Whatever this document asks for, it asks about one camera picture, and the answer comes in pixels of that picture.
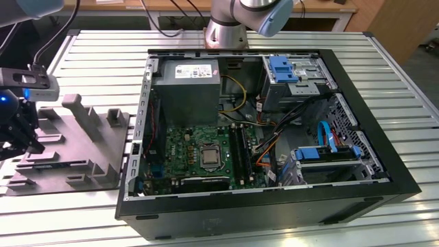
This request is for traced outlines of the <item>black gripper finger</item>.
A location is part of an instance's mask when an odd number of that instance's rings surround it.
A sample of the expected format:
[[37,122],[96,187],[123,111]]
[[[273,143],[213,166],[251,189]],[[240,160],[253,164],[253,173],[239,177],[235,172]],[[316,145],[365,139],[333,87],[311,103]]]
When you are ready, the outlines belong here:
[[13,136],[9,127],[1,126],[1,161],[23,155],[27,151],[25,145]]
[[19,100],[17,121],[20,125],[20,142],[27,146],[27,152],[41,154],[44,145],[37,141],[36,129],[39,128],[39,117],[36,104],[25,99]]

